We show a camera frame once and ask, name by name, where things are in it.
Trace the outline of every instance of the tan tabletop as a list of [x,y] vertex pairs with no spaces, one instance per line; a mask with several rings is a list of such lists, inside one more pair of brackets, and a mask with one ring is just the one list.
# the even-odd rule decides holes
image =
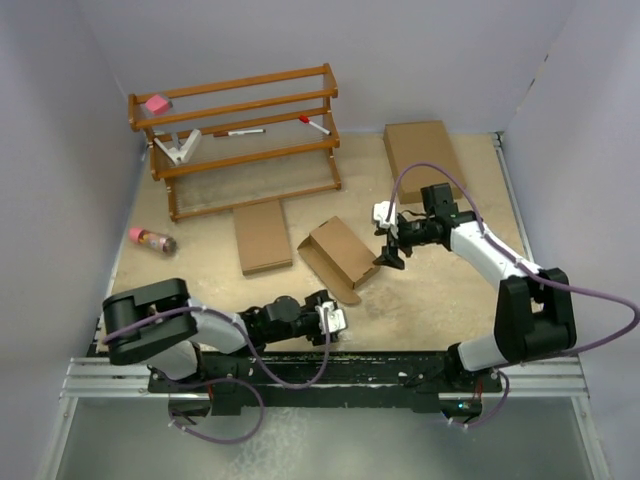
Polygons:
[[[313,228],[338,215],[378,254],[383,237],[373,235],[371,208],[389,198],[392,178],[382,136],[345,134],[335,152],[343,190],[292,198],[282,202],[294,251],[293,267],[243,277],[231,212],[195,217],[177,224],[167,213],[163,182],[145,172],[130,226],[172,235],[178,242],[173,258],[127,241],[113,292],[172,277],[187,281],[189,292],[220,310],[241,311],[264,305],[281,295],[302,301],[324,288],[295,252]],[[522,253],[515,217],[502,170],[489,135],[452,135],[468,182],[468,190],[493,232]],[[247,198],[328,182],[322,154],[299,155],[193,176],[198,189],[214,192],[231,203]],[[466,201],[460,210],[468,209]],[[464,260],[442,246],[424,246],[407,259],[406,270],[383,268],[363,285],[362,303],[345,309],[349,329],[340,350],[441,350],[452,343],[488,333],[493,326],[496,292]],[[304,339],[281,342],[273,350],[312,348]]]

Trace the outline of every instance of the pink can lid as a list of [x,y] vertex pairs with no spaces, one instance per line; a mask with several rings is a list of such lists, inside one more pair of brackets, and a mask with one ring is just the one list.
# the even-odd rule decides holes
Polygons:
[[132,242],[138,243],[138,239],[140,238],[140,234],[144,231],[144,228],[133,227],[129,229],[129,238]]

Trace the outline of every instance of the white marker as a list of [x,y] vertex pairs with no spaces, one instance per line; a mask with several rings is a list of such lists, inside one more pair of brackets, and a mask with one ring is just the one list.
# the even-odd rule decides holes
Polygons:
[[324,133],[325,135],[331,135],[331,132],[329,130],[327,130],[324,127],[321,127],[320,125],[318,125],[316,122],[312,122],[311,120],[309,120],[309,117],[305,116],[305,115],[300,115],[300,121],[302,123],[306,123],[311,125],[312,127],[317,128],[318,130],[320,130],[322,133]]
[[265,133],[266,130],[264,128],[255,128],[253,130],[231,130],[229,132],[218,132],[214,133],[214,137],[234,137],[236,135],[249,135],[251,133]]

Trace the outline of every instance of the flat cardboard box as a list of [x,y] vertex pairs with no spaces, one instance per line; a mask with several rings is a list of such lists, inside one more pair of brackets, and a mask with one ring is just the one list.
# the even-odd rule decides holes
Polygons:
[[[458,157],[444,123],[433,121],[386,125],[384,145],[394,180],[409,165],[429,162],[446,169],[466,188]],[[454,198],[462,196],[460,189],[437,170],[426,167],[414,168],[402,178],[398,188],[398,199],[401,204],[422,202],[422,187],[445,182],[451,185]]]
[[375,254],[338,217],[314,229],[298,246],[298,253],[345,305],[359,304],[354,289],[380,270],[373,264]]
[[234,208],[233,222],[243,275],[293,265],[279,201]]

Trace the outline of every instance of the metal extrusion frame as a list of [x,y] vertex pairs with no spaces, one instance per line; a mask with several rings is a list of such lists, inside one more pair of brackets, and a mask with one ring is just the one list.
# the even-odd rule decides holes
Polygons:
[[[529,240],[524,229],[522,217],[520,216],[502,152],[502,136],[496,133],[493,134],[492,137],[525,253],[533,260]],[[119,259],[120,252],[118,252],[112,270],[106,296],[111,292]],[[508,367],[503,371],[509,376],[511,381],[510,397],[570,398],[593,478],[596,480],[609,480],[612,478],[602,446],[598,440],[589,405],[587,385],[580,360],[577,357],[532,362],[525,365]],[[149,370],[146,365],[117,367],[111,365],[105,357],[72,358],[61,392],[60,404],[52,436],[37,478],[41,480],[55,480],[57,477],[79,399],[138,398],[144,400],[146,398],[169,397],[169,394],[149,393],[147,390],[148,382]],[[486,392],[483,396],[485,398],[499,398],[502,396],[502,393]],[[439,394],[440,400],[463,400],[468,397],[469,395],[467,394]],[[171,394],[171,398],[206,399],[207,395],[180,393]]]

